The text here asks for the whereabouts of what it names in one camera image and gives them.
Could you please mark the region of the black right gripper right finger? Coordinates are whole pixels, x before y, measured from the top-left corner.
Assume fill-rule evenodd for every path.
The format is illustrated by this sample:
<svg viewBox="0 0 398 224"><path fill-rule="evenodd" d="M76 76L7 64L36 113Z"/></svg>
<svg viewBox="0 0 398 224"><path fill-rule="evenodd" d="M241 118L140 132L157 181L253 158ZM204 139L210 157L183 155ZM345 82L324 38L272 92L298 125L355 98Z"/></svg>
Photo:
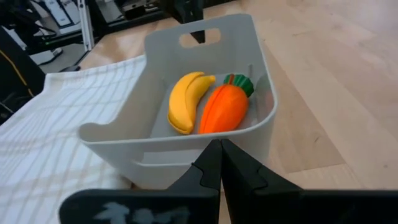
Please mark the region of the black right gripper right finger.
<svg viewBox="0 0 398 224"><path fill-rule="evenodd" d="M222 182L232 223L397 223L397 191L303 189L230 140Z"/></svg>

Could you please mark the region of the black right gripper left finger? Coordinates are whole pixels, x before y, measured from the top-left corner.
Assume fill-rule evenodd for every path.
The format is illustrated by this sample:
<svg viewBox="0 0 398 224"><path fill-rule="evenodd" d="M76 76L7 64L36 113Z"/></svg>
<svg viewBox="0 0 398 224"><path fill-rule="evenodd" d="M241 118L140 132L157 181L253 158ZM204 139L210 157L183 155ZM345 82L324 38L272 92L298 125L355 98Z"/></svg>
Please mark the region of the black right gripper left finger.
<svg viewBox="0 0 398 224"><path fill-rule="evenodd" d="M59 208L61 223L217 223L222 144L212 140L165 190L81 190Z"/></svg>

